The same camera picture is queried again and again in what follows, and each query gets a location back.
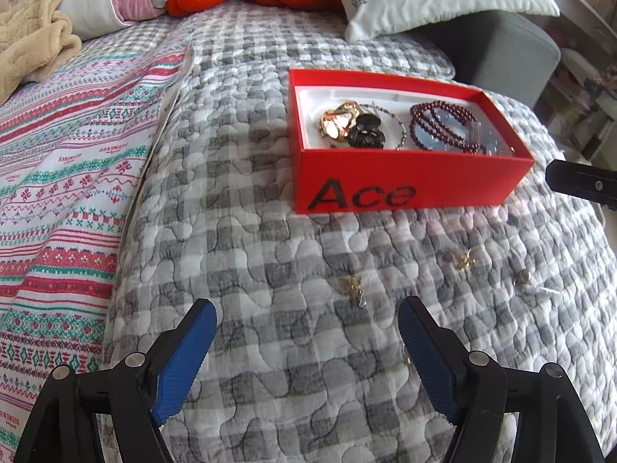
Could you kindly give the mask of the pink pearl earring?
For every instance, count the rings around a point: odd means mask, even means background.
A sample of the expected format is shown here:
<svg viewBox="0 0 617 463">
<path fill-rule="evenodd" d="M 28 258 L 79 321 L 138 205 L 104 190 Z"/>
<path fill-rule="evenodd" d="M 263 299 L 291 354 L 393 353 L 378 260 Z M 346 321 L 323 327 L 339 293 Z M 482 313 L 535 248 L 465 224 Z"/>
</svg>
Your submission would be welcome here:
<svg viewBox="0 0 617 463">
<path fill-rule="evenodd" d="M 551 298 L 561 296 L 561 292 L 557 289 L 550 289 L 548 286 L 536 283 L 529 269 L 523 269 L 514 276 L 514 286 L 520 289 L 523 294 L 535 297 Z"/>
</svg>

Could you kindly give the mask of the gold clover earring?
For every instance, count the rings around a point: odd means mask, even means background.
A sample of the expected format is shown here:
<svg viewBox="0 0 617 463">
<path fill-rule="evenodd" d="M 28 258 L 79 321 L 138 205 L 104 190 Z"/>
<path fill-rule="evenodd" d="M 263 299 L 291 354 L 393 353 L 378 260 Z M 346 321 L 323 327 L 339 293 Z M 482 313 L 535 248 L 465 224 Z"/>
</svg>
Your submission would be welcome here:
<svg viewBox="0 0 617 463">
<path fill-rule="evenodd" d="M 358 275 L 349 275 L 342 279 L 344 289 L 347 295 L 353 296 L 357 299 L 357 306 L 365 308 L 367 300 L 364 295 L 364 289 L 362 286 L 362 277 Z"/>
<path fill-rule="evenodd" d="M 468 270 L 477 264 L 477 259 L 472 249 L 460 252 L 455 256 L 454 264 L 457 270 Z"/>
</svg>

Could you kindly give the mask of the black flower hair clip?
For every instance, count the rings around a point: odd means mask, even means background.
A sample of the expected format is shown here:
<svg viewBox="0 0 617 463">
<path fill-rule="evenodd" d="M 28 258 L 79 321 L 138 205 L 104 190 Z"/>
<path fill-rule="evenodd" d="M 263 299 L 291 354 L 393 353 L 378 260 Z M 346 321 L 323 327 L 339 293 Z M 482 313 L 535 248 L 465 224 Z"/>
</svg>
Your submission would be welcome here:
<svg viewBox="0 0 617 463">
<path fill-rule="evenodd" d="M 347 143 L 356 149 L 383 149 L 385 134 L 379 128 L 381 118 L 371 113 L 357 115 L 349 129 Z"/>
</svg>

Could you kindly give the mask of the gold flower hair clip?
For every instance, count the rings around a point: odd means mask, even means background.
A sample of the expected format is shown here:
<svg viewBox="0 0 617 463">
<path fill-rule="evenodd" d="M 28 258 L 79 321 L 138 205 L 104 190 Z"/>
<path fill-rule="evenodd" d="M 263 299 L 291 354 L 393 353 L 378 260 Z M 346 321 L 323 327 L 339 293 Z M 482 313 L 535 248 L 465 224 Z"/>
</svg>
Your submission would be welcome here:
<svg viewBox="0 0 617 463">
<path fill-rule="evenodd" d="M 335 109 L 326 110 L 320 117 L 320 135 L 330 146 L 337 143 L 350 145 L 351 129 L 356 125 L 357 118 L 364 113 L 359 103 L 348 100 Z"/>
</svg>

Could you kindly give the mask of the white bookshelf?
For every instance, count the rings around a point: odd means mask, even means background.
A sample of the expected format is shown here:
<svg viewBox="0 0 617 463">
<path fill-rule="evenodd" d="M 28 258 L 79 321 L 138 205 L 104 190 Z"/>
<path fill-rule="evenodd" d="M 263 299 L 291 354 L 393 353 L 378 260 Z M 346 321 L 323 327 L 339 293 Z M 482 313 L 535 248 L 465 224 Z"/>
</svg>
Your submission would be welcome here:
<svg viewBox="0 0 617 463">
<path fill-rule="evenodd" d="M 561 62 L 535 107 L 568 157 L 616 167 L 616 32 L 585 0 L 554 0 L 556 18 L 535 18 Z"/>
</svg>

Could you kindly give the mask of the red Ace cardboard box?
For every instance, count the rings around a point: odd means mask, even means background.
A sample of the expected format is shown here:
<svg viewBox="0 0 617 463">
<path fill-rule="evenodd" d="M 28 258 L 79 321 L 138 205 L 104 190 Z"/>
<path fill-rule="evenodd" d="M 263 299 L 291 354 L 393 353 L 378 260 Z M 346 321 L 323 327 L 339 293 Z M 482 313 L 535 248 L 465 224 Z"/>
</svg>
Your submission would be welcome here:
<svg viewBox="0 0 617 463">
<path fill-rule="evenodd" d="M 497 206 L 534 163 L 492 99 L 473 87 L 364 71 L 292 69 L 288 92 L 288 140 L 299 214 Z M 330 146 L 321 137 L 321 115 L 347 100 L 386 109 L 384 149 Z M 504 144 L 504 154 L 399 149 L 411 106 L 431 100 L 465 106 Z"/>
</svg>

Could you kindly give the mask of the striped patterned bedsheet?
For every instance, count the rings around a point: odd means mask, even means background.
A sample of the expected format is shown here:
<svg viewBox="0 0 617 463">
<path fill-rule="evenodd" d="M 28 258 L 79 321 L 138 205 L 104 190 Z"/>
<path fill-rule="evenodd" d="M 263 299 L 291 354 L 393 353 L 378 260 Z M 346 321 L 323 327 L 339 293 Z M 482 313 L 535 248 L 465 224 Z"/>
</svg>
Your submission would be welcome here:
<svg viewBox="0 0 617 463">
<path fill-rule="evenodd" d="M 100 366 L 120 242 L 184 38 L 108 35 L 1 109 L 1 458 L 49 372 Z"/>
</svg>

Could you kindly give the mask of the beige fleece blanket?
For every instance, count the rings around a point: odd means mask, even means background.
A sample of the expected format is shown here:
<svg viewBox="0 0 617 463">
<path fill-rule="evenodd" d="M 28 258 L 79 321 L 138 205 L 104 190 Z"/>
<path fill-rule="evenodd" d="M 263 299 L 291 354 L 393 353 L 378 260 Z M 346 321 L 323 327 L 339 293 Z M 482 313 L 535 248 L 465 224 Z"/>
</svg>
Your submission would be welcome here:
<svg viewBox="0 0 617 463">
<path fill-rule="evenodd" d="M 82 50 L 63 0 L 1 0 L 1 100 L 22 84 L 40 83 Z"/>
</svg>

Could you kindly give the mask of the grey upholstered bed frame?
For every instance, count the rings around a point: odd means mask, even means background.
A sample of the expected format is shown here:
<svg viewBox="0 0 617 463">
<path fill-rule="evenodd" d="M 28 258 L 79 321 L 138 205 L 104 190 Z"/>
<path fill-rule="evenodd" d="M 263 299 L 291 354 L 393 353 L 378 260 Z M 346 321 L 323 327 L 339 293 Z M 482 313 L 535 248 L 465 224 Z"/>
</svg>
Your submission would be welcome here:
<svg viewBox="0 0 617 463">
<path fill-rule="evenodd" d="M 532 108 L 561 60 L 554 39 L 527 18 L 489 10 L 425 25 L 418 32 L 455 68 L 455 81 Z"/>
</svg>

